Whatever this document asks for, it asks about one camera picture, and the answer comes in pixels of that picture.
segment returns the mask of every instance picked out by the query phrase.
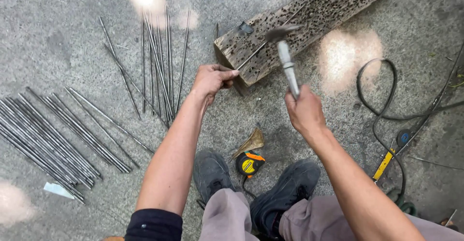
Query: pant leg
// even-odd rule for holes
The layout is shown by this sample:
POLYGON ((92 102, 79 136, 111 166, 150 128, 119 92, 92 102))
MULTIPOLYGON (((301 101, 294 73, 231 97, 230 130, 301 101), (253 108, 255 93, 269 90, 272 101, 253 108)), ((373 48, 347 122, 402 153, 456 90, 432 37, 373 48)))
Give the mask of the pant leg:
MULTIPOLYGON (((427 241, 464 241, 464 235, 407 215, 427 241)), ((286 241, 356 240, 336 196, 314 197, 293 205, 282 215, 279 233, 286 241)))
POLYGON ((199 241, 259 241, 251 231, 250 206, 241 192, 222 189, 212 195, 199 241))

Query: concrete floor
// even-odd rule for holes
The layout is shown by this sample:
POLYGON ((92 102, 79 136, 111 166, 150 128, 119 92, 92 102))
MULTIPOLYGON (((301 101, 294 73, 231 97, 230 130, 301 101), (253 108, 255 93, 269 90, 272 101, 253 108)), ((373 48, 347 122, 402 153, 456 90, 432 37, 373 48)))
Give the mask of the concrete floor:
MULTIPOLYGON (((199 22, 190 32, 184 88, 193 82, 198 65, 215 62, 212 41, 216 22, 229 30, 264 10, 274 10, 290 0, 167 0, 172 15, 191 7, 199 13, 199 22)), ((119 73, 102 44, 105 37, 98 16, 105 19, 110 36, 132 77, 140 82, 139 19, 128 0, 1 0, 1 77, 0 96, 15 96, 30 86, 41 94, 55 92, 65 97, 69 85, 100 106, 152 149, 161 142, 165 129, 149 115, 137 120, 119 73)), ((379 0, 342 26, 349 31, 373 29, 379 35, 384 55, 399 70, 398 90, 391 111, 406 115, 424 111, 447 78, 464 40, 464 0, 379 0)), ((173 28, 174 62, 181 57, 183 30, 173 28)), ((298 56, 300 77, 321 93, 321 77, 314 71, 318 45, 298 56)), ((380 72, 376 88, 367 99, 379 108, 391 85, 387 68, 380 72)), ((283 102, 286 80, 280 71, 272 73, 249 96, 234 90, 218 94, 205 116, 198 149, 213 148, 229 157, 254 127, 264 133, 265 146, 259 152, 267 163, 247 182, 255 194, 268 190, 288 164, 310 157, 313 151, 291 127, 283 102)), ((463 88, 450 90, 451 101, 463 100, 463 88)), ((357 108, 355 87, 337 97, 322 95, 328 126, 342 146, 371 175, 384 154, 372 135, 374 120, 366 108, 357 108)), ((113 128, 110 132, 142 165, 129 175, 107 167, 56 118, 48 115, 56 127, 78 147, 103 173, 105 180, 91 191, 84 190, 86 206, 42 190, 51 179, 25 161, 10 145, 0 141, 0 179, 22 190, 30 198, 35 215, 14 225, 0 225, 0 240, 99 240, 124 235, 134 210, 145 167, 150 155, 113 128)), ((97 128, 85 120, 93 131, 97 128)), ((447 110, 433 117, 408 155, 464 166, 464 116, 462 108, 447 110)), ((390 142, 399 129, 409 123, 382 121, 379 134, 390 142)), ((464 185, 461 171, 404 159, 408 171, 407 197, 416 203, 420 215, 439 221, 458 209, 455 222, 464 229, 464 205, 460 193, 464 185)), ((392 182, 398 175, 392 169, 392 182)), ((234 182, 240 178, 232 169, 234 182)), ((316 195, 331 195, 333 189, 322 173, 316 195)), ((192 183, 183 219, 183 239, 197 240, 202 210, 196 205, 198 194, 192 183)))

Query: black shoe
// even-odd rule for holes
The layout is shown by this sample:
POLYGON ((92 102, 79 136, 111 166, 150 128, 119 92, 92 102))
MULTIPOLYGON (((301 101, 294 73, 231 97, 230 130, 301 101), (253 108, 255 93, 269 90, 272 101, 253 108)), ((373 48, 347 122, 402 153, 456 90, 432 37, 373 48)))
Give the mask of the black shoe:
POLYGON ((250 205, 253 229, 268 238, 278 240, 282 214, 302 199, 309 199, 321 175, 319 166, 300 160, 288 166, 277 183, 250 205))
POLYGON ((224 158, 210 150, 195 155, 194 182, 204 204, 220 189, 235 191, 224 158))

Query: tape measure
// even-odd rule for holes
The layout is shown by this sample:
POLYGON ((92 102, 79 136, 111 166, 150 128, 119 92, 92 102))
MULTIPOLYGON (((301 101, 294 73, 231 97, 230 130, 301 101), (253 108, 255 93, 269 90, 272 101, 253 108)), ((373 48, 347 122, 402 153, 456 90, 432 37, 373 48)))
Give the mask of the tape measure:
POLYGON ((238 155, 235 159, 235 167, 240 174, 252 177, 265 162, 262 156, 250 150, 238 155))

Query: black cable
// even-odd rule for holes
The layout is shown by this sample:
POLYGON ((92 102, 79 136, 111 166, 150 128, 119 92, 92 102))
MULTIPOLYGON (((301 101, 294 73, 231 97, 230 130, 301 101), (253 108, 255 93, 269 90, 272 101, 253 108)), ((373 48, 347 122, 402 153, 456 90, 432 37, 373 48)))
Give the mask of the black cable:
POLYGON ((243 191, 245 191, 245 193, 249 194, 253 199, 256 199, 256 196, 255 194, 253 194, 252 192, 248 191, 246 188, 245 188, 245 182, 247 181, 248 179, 248 176, 245 176, 243 178, 243 181, 242 181, 242 189, 243 191))
POLYGON ((456 69, 456 66, 457 66, 457 60, 456 60, 456 63, 455 65, 453 66, 453 69, 451 70, 451 72, 449 73, 449 77, 443 87, 443 89, 440 91, 439 95, 438 95, 438 101, 436 101, 432 107, 431 110, 428 110, 428 111, 425 111, 424 113, 421 113, 421 114, 415 114, 415 115, 409 115, 409 116, 406 116, 406 117, 392 117, 392 116, 386 116, 385 115, 385 112, 388 110, 388 108, 390 107, 390 104, 393 100, 393 96, 395 94, 395 91, 396 91, 396 87, 397 87, 397 83, 398 83, 398 73, 397 73, 397 70, 396 70, 396 67, 395 67, 395 64, 393 64, 393 62, 391 62, 390 60, 388 59, 385 59, 385 58, 377 58, 377 59, 374 59, 374 60, 370 60, 369 62, 367 62, 358 72, 358 76, 356 78, 356 88, 358 90, 358 97, 360 98, 361 102, 364 104, 364 106, 366 106, 368 109, 370 109, 372 111, 372 113, 376 114, 377 115, 377 118, 374 120, 374 123, 372 124, 372 131, 374 133, 374 137, 377 139, 377 141, 388 151, 391 153, 391 155, 393 156, 393 158, 398 162, 398 165, 399 165, 399 168, 401 169, 401 173, 403 174, 403 177, 402 177, 402 184, 401 184, 401 192, 400 192, 400 195, 399 197, 402 197, 404 196, 404 193, 406 191, 406 171, 405 171, 405 168, 403 166, 403 162, 398 158, 398 156, 400 155, 400 153, 406 149, 406 148, 402 148, 400 149, 397 153, 392 153, 390 151, 390 148, 387 146, 386 143, 384 143, 383 141, 380 140, 379 136, 377 135, 377 132, 375 131, 375 127, 378 123, 378 121, 381 119, 381 118, 385 118, 385 119, 389 119, 389 120, 410 120, 410 119, 414 119, 414 118, 418 118, 418 117, 425 117, 425 119, 423 120, 421 126, 418 128, 418 130, 416 131, 416 133, 414 133, 411 138, 408 140, 408 142, 406 143, 406 146, 409 144, 409 142, 411 142, 411 140, 413 140, 415 138, 415 136, 419 133, 419 131, 425 126, 426 122, 428 121, 428 119, 430 118, 431 114, 433 113, 437 113, 438 111, 442 111, 442 110, 446 110, 446 109, 450 109, 450 108, 453 108, 453 107, 457 107, 457 106, 461 106, 461 105, 464 105, 464 101, 461 101, 461 102, 457 102, 457 103, 454 103, 454 104, 451 104, 451 105, 448 105, 448 106, 444 106, 444 107, 437 107, 441 101, 441 99, 443 98, 443 95, 444 95, 444 90, 446 89, 451 77, 452 77, 452 74, 454 73, 455 69, 456 69), (388 63, 388 66, 390 67, 392 73, 393 73, 393 84, 391 86, 391 90, 390 90, 390 94, 388 95, 388 98, 387 98, 387 101, 383 107, 383 109, 378 112, 377 110, 375 110, 367 101, 366 99, 364 98, 364 95, 363 95, 363 92, 361 90, 361 78, 363 76, 363 73, 364 73, 364 70, 366 69, 366 67, 371 64, 372 62, 376 62, 376 61, 385 61, 388 63))

